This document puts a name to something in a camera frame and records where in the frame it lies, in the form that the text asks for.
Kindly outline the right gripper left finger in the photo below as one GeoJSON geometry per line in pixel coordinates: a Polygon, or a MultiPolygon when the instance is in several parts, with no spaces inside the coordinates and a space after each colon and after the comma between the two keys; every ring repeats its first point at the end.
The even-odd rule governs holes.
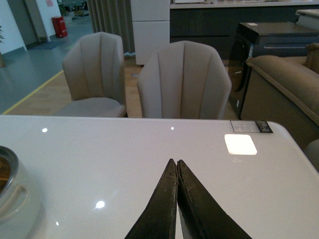
{"type": "Polygon", "coordinates": [[[127,239],[173,239],[177,214],[177,166],[170,159],[127,239]]]}

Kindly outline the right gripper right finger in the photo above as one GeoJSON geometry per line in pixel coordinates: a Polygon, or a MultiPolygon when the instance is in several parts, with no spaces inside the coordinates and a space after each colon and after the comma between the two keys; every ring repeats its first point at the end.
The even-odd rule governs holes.
{"type": "Polygon", "coordinates": [[[249,239],[221,208],[183,160],[177,163],[177,203],[184,228],[193,239],[249,239]]]}

